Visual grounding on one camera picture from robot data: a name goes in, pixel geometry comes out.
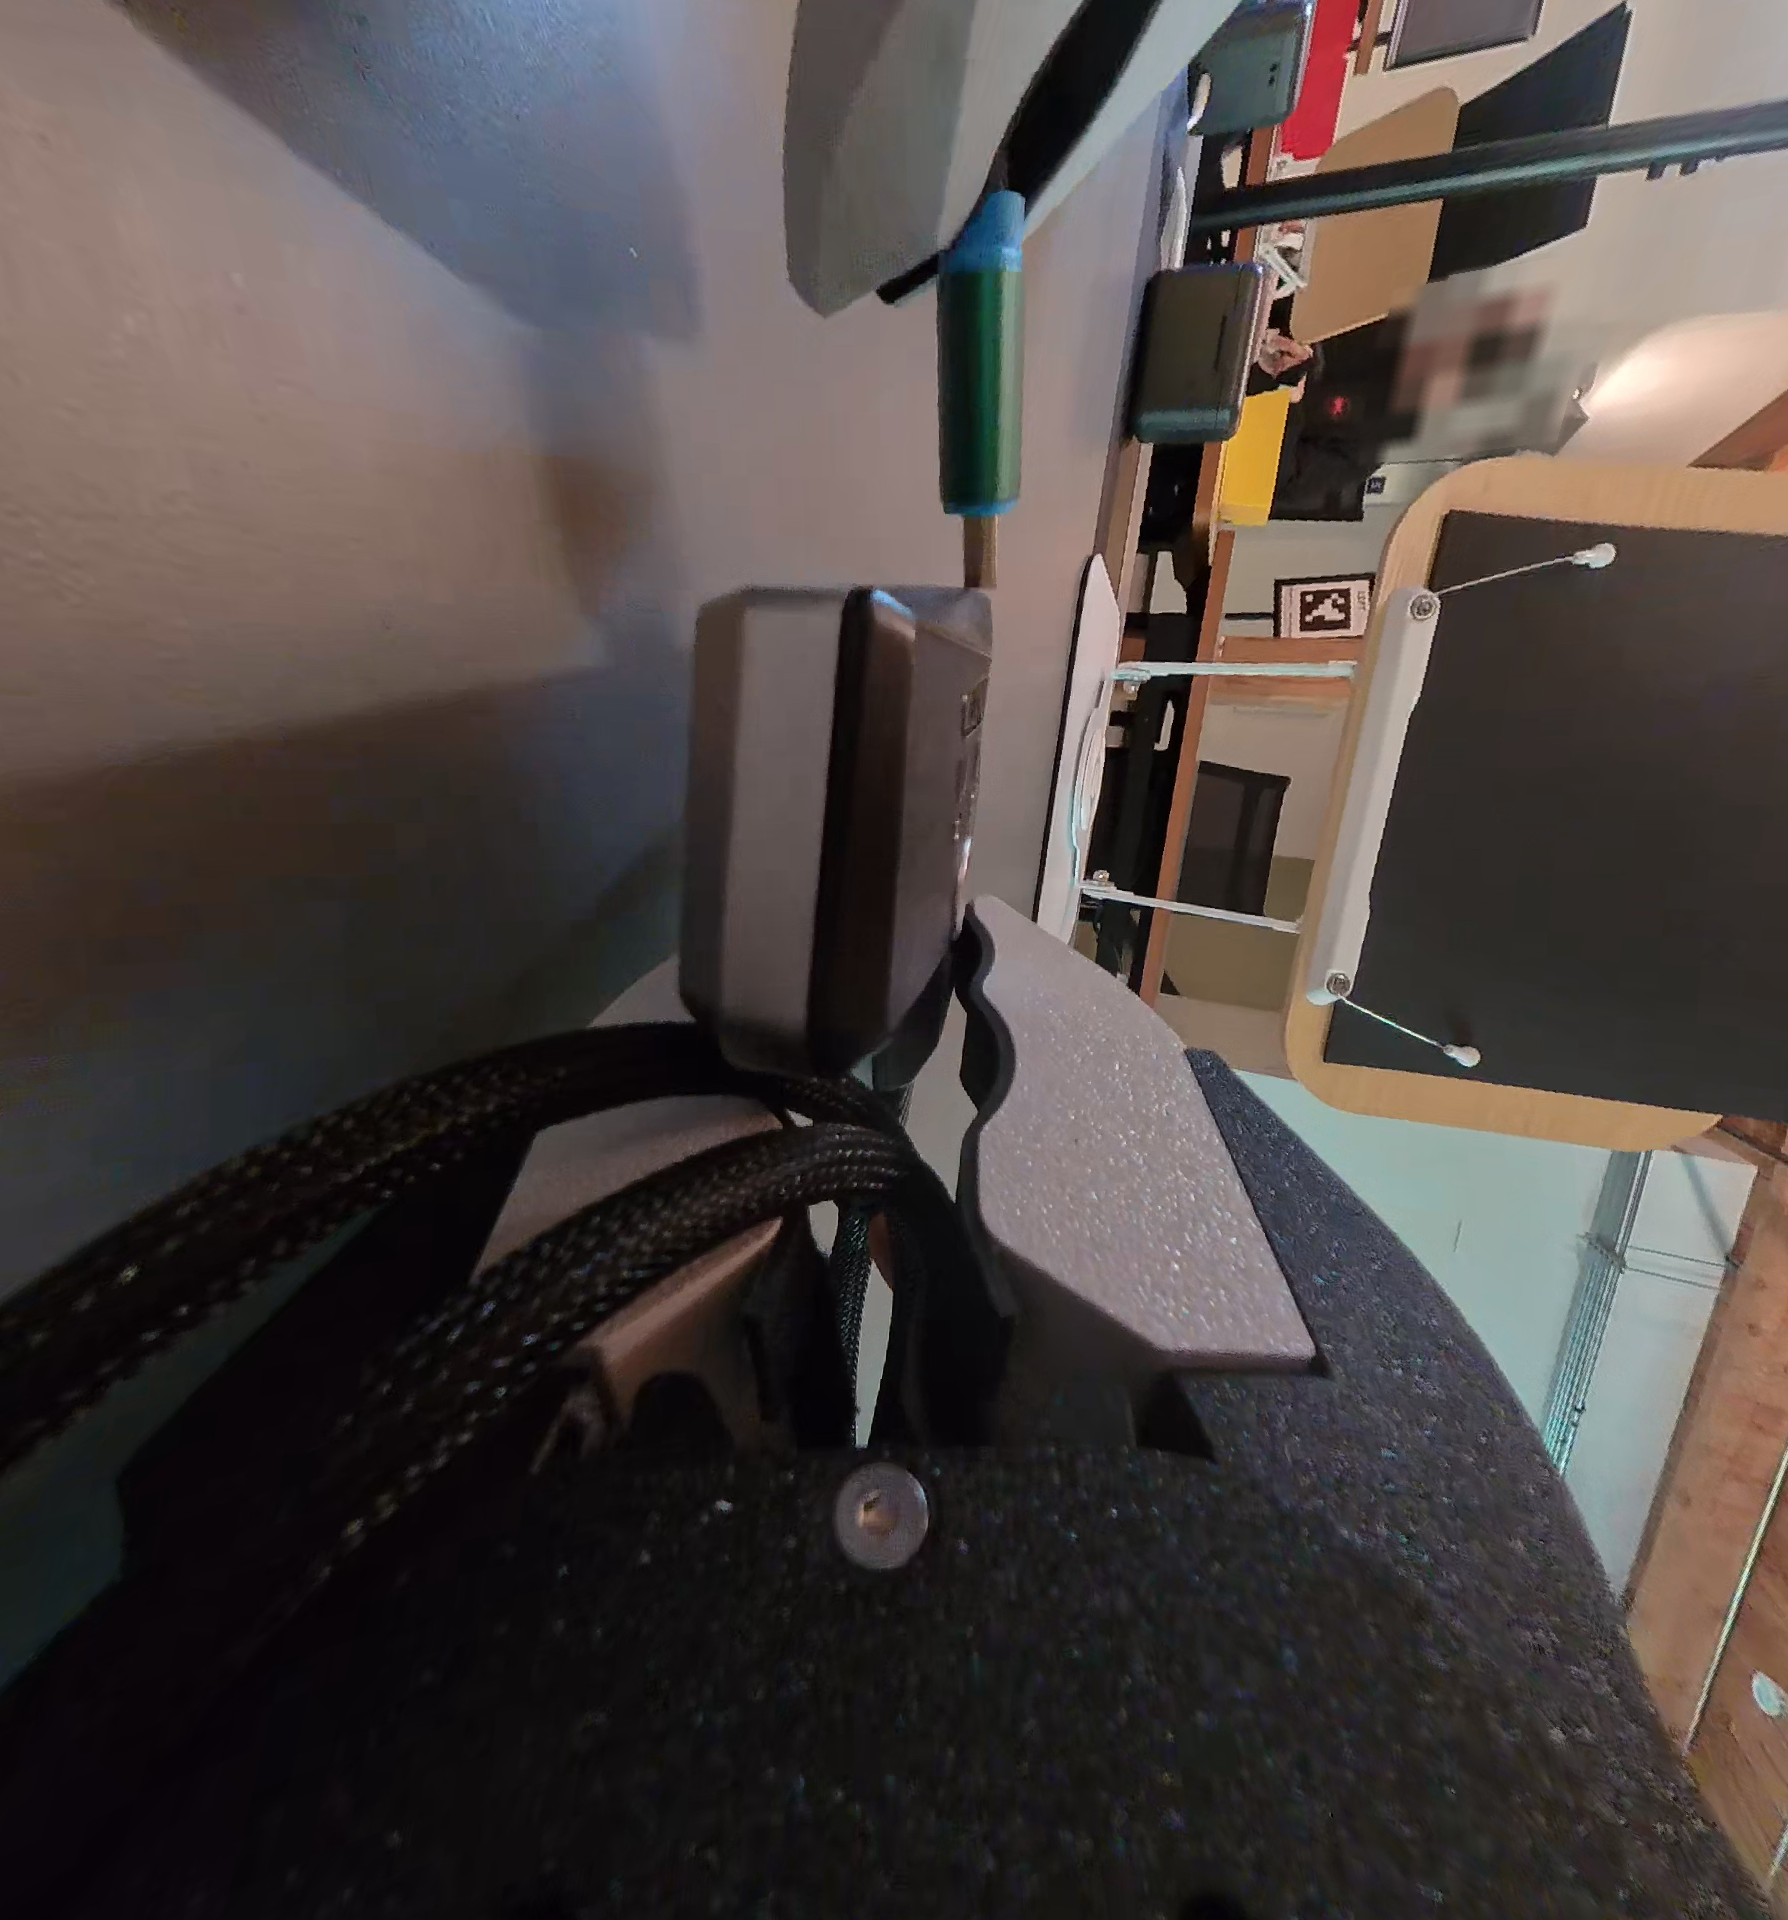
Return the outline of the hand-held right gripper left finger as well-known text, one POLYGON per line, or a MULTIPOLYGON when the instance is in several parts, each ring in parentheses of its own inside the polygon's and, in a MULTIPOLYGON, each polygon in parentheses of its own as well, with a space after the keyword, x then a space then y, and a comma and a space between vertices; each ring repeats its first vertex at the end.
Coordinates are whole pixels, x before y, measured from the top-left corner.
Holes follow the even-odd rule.
MULTIPOLYGON (((662 1095, 547 1127, 522 1158, 475 1280, 590 1203, 733 1139, 780 1127, 762 1104, 735 1095, 662 1095)), ((735 1446, 791 1433, 800 1362, 800 1236, 765 1222, 689 1260, 576 1344, 529 1456, 545 1470, 624 1443, 645 1394, 682 1381, 680 1412, 704 1396, 713 1432, 735 1446)))

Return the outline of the red plastic bin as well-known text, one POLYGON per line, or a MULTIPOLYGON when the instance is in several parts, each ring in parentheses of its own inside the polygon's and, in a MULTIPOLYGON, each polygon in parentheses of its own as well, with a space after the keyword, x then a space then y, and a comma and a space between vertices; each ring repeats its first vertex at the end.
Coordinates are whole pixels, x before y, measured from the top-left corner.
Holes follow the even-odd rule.
POLYGON ((1351 76, 1362 3, 1317 3, 1296 102, 1275 134, 1283 157, 1317 160, 1340 132, 1342 99, 1351 76))

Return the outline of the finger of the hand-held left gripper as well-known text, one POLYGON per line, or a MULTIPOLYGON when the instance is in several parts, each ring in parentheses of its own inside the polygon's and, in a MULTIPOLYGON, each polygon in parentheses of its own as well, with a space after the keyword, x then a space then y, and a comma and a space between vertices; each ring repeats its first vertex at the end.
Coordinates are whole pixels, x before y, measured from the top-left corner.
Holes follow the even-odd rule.
POLYGON ((1239 3, 1028 3, 1019 99, 1026 236, 1187 72, 1239 3))
POLYGON ((1074 3, 802 3, 783 220, 791 287, 833 318, 944 252, 1074 3))

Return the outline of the black monitor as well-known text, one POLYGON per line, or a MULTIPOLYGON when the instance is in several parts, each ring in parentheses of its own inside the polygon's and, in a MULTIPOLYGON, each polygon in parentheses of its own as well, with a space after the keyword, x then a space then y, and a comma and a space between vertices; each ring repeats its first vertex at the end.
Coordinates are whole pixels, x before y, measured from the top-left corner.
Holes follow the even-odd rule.
POLYGON ((1543 3, 1397 3, 1386 70, 1495 51, 1535 38, 1543 3))

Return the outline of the black tilted panel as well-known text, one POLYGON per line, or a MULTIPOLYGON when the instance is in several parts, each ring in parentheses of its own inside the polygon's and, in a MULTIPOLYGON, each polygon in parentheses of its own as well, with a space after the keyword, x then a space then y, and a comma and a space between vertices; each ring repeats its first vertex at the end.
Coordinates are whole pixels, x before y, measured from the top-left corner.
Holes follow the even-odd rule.
MULTIPOLYGON (((1460 107, 1452 155, 1507 139, 1605 128, 1631 28, 1618 4, 1460 107)), ((1594 180, 1493 190, 1442 203, 1429 282, 1483 273, 1571 238, 1590 219, 1594 180)))

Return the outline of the black board on white stand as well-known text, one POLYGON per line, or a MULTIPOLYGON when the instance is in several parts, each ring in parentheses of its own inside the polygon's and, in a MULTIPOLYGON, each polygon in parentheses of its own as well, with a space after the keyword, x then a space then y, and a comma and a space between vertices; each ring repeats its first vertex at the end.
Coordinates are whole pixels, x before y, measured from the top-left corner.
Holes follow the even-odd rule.
POLYGON ((1287 1074, 1344 1112, 1644 1149, 1788 1121, 1788 471, 1521 455, 1395 525, 1287 1074))

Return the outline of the small black box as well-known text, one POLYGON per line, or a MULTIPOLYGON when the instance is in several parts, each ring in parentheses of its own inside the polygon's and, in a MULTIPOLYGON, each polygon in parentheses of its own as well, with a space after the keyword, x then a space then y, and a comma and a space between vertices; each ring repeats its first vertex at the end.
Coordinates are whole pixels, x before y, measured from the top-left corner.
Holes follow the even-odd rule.
POLYGON ((1200 264, 1149 275, 1128 403, 1139 445, 1222 445, 1242 425, 1247 382, 1274 304, 1256 264, 1200 264))
POLYGON ((1314 3, 1242 3, 1191 59, 1191 132, 1207 139, 1277 128, 1294 112, 1314 3))

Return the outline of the black pole with round top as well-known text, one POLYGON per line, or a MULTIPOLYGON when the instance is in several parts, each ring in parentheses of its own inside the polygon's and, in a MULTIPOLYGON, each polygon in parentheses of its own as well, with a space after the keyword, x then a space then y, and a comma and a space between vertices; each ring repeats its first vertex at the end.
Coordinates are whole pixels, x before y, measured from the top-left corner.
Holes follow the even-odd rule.
POLYGON ((1338 173, 1219 190, 1195 213, 1191 236, 1242 232, 1351 213, 1468 199, 1581 180, 1687 178, 1732 157, 1788 153, 1788 99, 1652 117, 1639 123, 1480 143, 1338 173))

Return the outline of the black HDMI switch with cable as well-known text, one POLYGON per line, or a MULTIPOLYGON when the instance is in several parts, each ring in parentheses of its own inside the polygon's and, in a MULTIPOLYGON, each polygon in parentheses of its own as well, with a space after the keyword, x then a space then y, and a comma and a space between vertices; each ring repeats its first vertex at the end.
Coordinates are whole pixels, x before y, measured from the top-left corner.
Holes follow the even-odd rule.
POLYGON ((689 721, 680 1021, 511 1045, 213 1166, 0 1303, 0 1486, 187 1335, 355 1223, 409 1226, 385 1330, 299 1404, 307 1461, 234 1518, 265 1639, 456 1463, 553 1394, 570 1350, 737 1234, 835 1200, 896 1247, 906 1357, 879 1435, 993 1435, 1015 1306, 981 1234, 855 1070, 927 1059, 963 908, 993 665, 981 591, 741 590, 702 606, 689 721), (480 1275, 472 1175, 550 1127, 745 1097, 775 1127, 698 1147, 480 1275))

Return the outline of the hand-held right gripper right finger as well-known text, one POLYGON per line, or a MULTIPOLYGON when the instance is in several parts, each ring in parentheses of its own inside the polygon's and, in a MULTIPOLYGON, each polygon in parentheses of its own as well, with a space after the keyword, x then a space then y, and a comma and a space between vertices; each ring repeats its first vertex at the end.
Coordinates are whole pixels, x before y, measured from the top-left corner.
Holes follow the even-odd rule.
POLYGON ((1001 898, 963 933, 961 1189, 1014 1299, 1008 1372, 1310 1372, 1178 1034, 1001 898))

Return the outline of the small yellow bin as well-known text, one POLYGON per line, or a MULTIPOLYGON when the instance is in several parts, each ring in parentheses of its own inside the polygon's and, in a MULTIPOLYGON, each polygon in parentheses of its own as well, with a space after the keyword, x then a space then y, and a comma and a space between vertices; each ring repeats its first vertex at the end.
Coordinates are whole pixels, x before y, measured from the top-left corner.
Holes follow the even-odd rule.
POLYGON ((1281 387, 1242 401, 1241 427, 1223 443, 1219 455, 1216 493, 1219 527, 1244 529, 1269 522, 1290 409, 1290 392, 1281 387))

